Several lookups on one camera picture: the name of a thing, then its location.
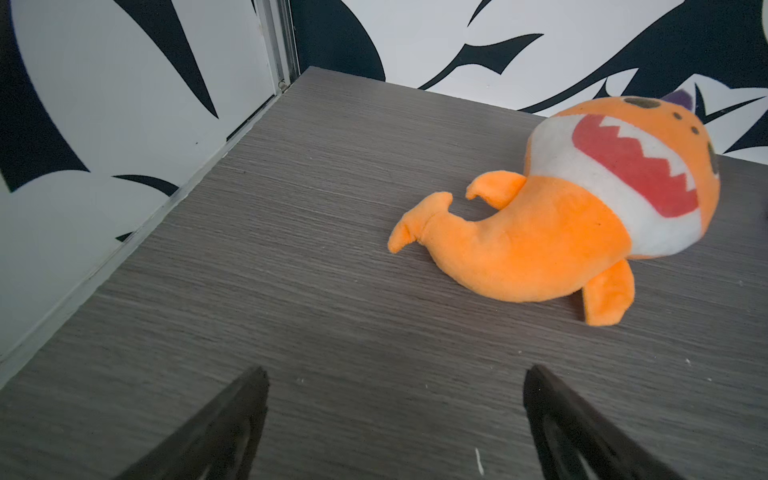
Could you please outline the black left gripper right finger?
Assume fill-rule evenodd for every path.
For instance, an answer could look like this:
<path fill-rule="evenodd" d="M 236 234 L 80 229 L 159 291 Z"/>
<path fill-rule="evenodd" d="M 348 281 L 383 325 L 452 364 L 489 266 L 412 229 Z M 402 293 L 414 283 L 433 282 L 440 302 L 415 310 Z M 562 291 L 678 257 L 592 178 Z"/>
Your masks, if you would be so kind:
<path fill-rule="evenodd" d="M 546 479 L 680 479 L 543 365 L 526 371 L 523 405 Z"/>

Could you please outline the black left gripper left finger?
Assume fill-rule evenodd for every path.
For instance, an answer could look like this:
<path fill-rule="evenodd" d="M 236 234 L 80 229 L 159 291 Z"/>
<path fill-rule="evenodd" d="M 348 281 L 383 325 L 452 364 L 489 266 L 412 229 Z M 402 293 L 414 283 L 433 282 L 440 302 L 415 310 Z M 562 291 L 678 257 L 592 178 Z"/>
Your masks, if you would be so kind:
<path fill-rule="evenodd" d="M 247 479 L 260 443 L 269 377 L 252 367 L 232 381 L 156 448 L 117 477 Z"/>

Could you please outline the orange shark plush toy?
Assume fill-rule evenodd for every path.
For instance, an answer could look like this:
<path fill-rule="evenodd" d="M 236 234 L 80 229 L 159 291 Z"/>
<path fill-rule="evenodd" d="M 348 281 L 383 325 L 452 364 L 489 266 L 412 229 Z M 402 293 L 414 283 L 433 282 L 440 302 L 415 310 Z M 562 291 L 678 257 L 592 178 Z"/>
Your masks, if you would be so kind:
<path fill-rule="evenodd" d="M 387 247 L 418 243 L 457 283 L 496 300 L 580 292 L 587 324 L 617 324 L 635 298 L 631 262 L 697 243 L 717 208 L 718 158 L 695 106 L 677 90 L 567 108 L 534 129 L 522 172 L 467 186 L 491 216 L 464 219 L 450 193 L 435 192 L 401 217 Z"/>

